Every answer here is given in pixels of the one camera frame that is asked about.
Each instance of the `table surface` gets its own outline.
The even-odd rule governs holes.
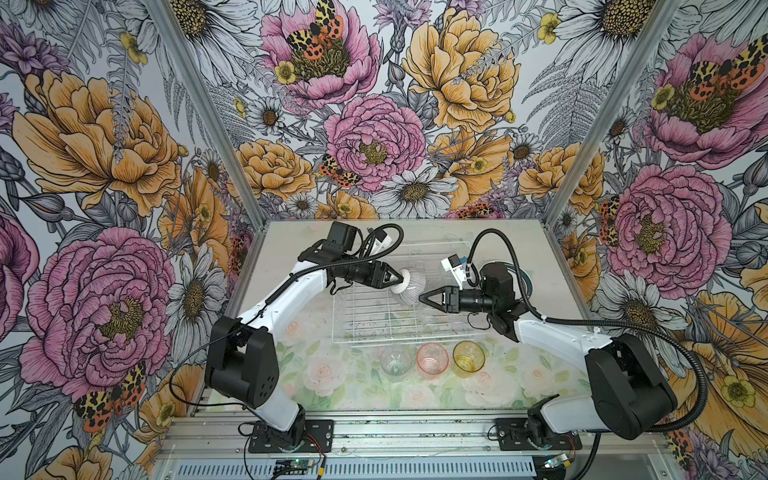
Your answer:
[[[361,230],[388,223],[384,220],[349,221]],[[406,243],[466,241],[486,228],[504,232],[531,277],[531,301],[543,313],[578,318],[578,306],[568,289],[550,244],[537,220],[398,220]],[[248,283],[241,311],[261,301],[290,271],[296,257],[328,234],[326,221],[283,221],[269,225],[256,269]],[[475,263],[508,261],[504,243],[496,236],[483,238]],[[452,365],[427,379],[414,365],[396,379],[382,370],[384,347],[353,347],[334,343],[333,298],[321,293],[307,304],[288,328],[276,334],[280,361],[279,387],[308,411],[409,409],[524,409],[545,396],[584,395],[587,377],[570,364],[532,346],[520,345],[490,333],[473,336],[486,355],[485,366],[469,376],[456,374]],[[473,323],[485,322],[477,316]],[[459,340],[442,345],[449,355]],[[406,348],[415,351],[418,344]],[[212,392],[208,402],[226,399]],[[210,410],[237,409],[214,407]]]

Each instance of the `black cable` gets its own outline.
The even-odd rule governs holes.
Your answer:
[[[584,478],[584,476],[589,471],[589,468],[594,463],[594,457],[598,454],[598,446],[600,446],[600,437],[602,436],[601,433],[595,433],[594,434],[594,441],[592,442],[592,450],[589,452],[589,456],[587,457],[587,463],[584,464],[583,467],[581,467],[581,470],[573,477],[571,480],[581,480]]]
[[[486,326],[485,328],[480,328],[479,326],[472,325],[472,322],[469,321],[469,316],[470,315],[472,315],[472,313],[467,313],[467,323],[469,324],[470,327],[472,327],[475,330],[490,330],[491,329],[491,321],[490,320],[488,321],[488,326]]]
[[[351,260],[337,260],[335,262],[326,263],[324,265],[315,265],[315,266],[311,266],[310,268],[306,268],[304,270],[301,270],[299,272],[296,272],[296,273],[290,275],[290,277],[286,281],[284,281],[283,284],[280,285],[280,287],[278,287],[278,289],[275,290],[274,293],[272,293],[272,295],[270,295],[269,297],[266,298],[266,300],[264,301],[264,307],[261,310],[259,310],[259,312],[255,316],[253,316],[252,319],[248,320],[245,323],[241,323],[240,326],[238,326],[236,329],[234,329],[231,332],[229,332],[227,335],[225,335],[225,336],[223,336],[223,337],[221,337],[219,339],[211,340],[210,342],[203,344],[199,348],[195,349],[192,353],[187,355],[187,357],[185,359],[181,360],[178,363],[178,365],[176,365],[176,368],[174,368],[174,371],[171,373],[170,378],[168,379],[168,384],[170,385],[170,393],[171,393],[171,395],[174,396],[174,398],[176,400],[178,400],[179,402],[182,402],[185,405],[190,405],[190,406],[197,406],[197,407],[240,406],[240,407],[242,407],[243,403],[241,403],[241,402],[223,402],[223,403],[208,403],[208,404],[204,404],[204,403],[198,403],[198,402],[190,402],[189,400],[182,399],[179,395],[177,395],[177,393],[175,392],[175,389],[174,389],[174,387],[179,387],[180,388],[179,385],[176,385],[174,383],[174,378],[176,377],[176,374],[178,373],[179,368],[181,368],[181,366],[184,365],[187,362],[187,360],[189,360],[193,356],[197,355],[197,353],[200,352],[202,349],[207,348],[208,346],[214,344],[215,342],[219,342],[221,340],[225,340],[225,339],[230,338],[231,336],[236,335],[245,326],[251,324],[255,319],[257,319],[260,316],[262,316],[264,314],[264,312],[266,311],[266,308],[272,302],[274,302],[277,299],[277,297],[279,297],[283,292],[285,292],[288,289],[288,287],[291,285],[291,283],[297,281],[300,277],[302,277],[304,275],[307,275],[309,273],[312,273],[312,272],[316,272],[317,270],[324,270],[324,269],[328,269],[328,268],[331,268],[331,267],[334,267],[334,266],[346,266],[346,265],[354,265],[354,264],[357,264],[357,263],[365,263],[365,262],[369,262],[369,261],[372,261],[372,260],[377,260],[377,259],[379,259],[381,257],[384,257],[385,255],[389,255],[392,251],[394,251],[397,247],[400,246],[400,244],[402,243],[402,240],[403,240],[402,228],[399,225],[397,225],[396,223],[385,223],[384,225],[381,225],[381,226],[371,230],[371,233],[368,235],[368,238],[366,238],[366,241],[363,242],[363,243],[367,243],[370,239],[375,238],[376,237],[376,232],[378,232],[380,230],[386,230],[387,228],[394,228],[394,229],[396,229],[398,231],[398,235],[399,235],[398,239],[389,248],[387,248],[386,250],[383,250],[381,252],[378,252],[376,255],[371,255],[371,256],[366,256],[366,257],[362,257],[362,258],[358,258],[358,259],[351,259]],[[325,240],[317,240],[313,244],[313,248],[319,247],[320,244],[323,243],[323,241],[325,241]]]
[[[477,248],[478,243],[480,242],[480,239],[483,238],[483,236],[485,236],[488,233],[493,233],[499,238],[501,238],[504,241],[505,245],[507,246],[507,250],[509,251],[509,256],[512,258],[512,265],[515,266],[515,276],[518,281],[518,285],[520,289],[520,297],[522,299],[522,302],[525,305],[525,307],[528,309],[528,311],[530,311],[533,314],[533,316],[535,316],[537,319],[544,322],[553,323],[555,325],[566,325],[566,326],[616,326],[620,328],[627,327],[627,324],[625,322],[620,322],[618,320],[559,319],[555,317],[541,315],[538,312],[538,310],[536,310],[535,307],[531,305],[531,301],[528,298],[528,293],[525,291],[525,288],[523,287],[525,285],[525,281],[522,276],[520,263],[518,262],[518,256],[515,253],[515,248],[512,246],[512,243],[509,241],[507,236],[504,235],[503,232],[495,228],[488,228],[480,232],[478,236],[475,238],[475,242],[472,244],[472,248],[469,251],[469,256],[467,257],[467,263],[472,262],[472,258],[475,255],[475,249]],[[643,333],[647,333],[648,335],[655,336],[658,339],[663,340],[664,342],[670,344],[683,357],[685,357],[685,359],[690,364],[691,369],[694,371],[694,375],[696,376],[696,384],[698,387],[696,402],[694,403],[694,406],[688,411],[688,413],[683,415],[682,418],[678,420],[674,420],[672,422],[663,423],[660,425],[654,425],[650,427],[648,431],[649,432],[671,432],[673,430],[682,429],[684,426],[689,425],[696,418],[698,418],[698,416],[701,415],[701,413],[704,411],[704,407],[707,406],[707,396],[709,394],[709,386],[707,383],[707,373],[704,371],[704,368],[702,367],[701,362],[699,361],[699,358],[696,355],[694,355],[693,352],[684,348],[674,338],[672,338],[671,336],[668,336],[666,333],[657,332],[654,329],[650,329],[640,325],[632,325],[631,328]]]

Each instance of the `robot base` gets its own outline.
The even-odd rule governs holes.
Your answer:
[[[263,422],[258,422],[253,428],[253,434],[248,442],[249,453],[317,453],[315,445],[307,440],[303,440],[296,450],[286,450],[280,448],[279,441],[267,434],[266,429],[261,428]],[[323,453],[331,451],[333,444],[333,420],[306,420],[304,424],[304,435],[310,434],[320,443],[320,450]]]

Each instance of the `mounting plate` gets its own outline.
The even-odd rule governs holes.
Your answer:
[[[304,431],[305,434],[309,433],[315,437],[318,442],[320,442],[320,450],[322,450],[323,453],[328,453],[331,451],[331,445],[333,444],[333,420],[306,420],[306,423],[304,424]],[[315,445],[306,440],[302,441],[301,445],[299,445],[299,448],[293,451],[298,453],[317,454],[317,448],[315,448]],[[286,451],[283,451],[277,445],[269,443],[267,439],[260,436],[251,437],[250,441],[248,442],[248,452],[286,453]]]
[[[529,450],[546,452],[546,450],[542,451],[528,441],[528,436],[525,434],[526,420],[527,419],[519,417],[494,420],[496,425],[496,435],[498,437],[498,447],[502,452],[525,452]],[[569,442],[568,439],[571,439],[571,442],[573,442],[573,447],[571,447],[571,442]],[[554,450],[571,450],[571,448],[581,450],[581,440],[578,438],[578,435],[573,435],[571,433],[560,435],[558,437],[557,445],[552,446],[552,449]]]

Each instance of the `floral wallpaper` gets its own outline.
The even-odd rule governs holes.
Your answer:
[[[141,15],[0,1],[6,478],[149,478],[187,414],[170,372],[192,399],[253,240],[167,57],[140,47],[158,42]]]
[[[145,1],[128,31],[166,58]],[[273,220],[543,217],[655,2],[169,1]]]
[[[768,478],[763,4],[681,3],[671,28],[688,33],[661,42],[604,134],[596,204],[575,194],[553,226],[593,314],[626,323],[612,334],[658,329],[707,371],[703,414],[668,436],[688,478]],[[697,395],[690,365],[641,338],[680,418]]]

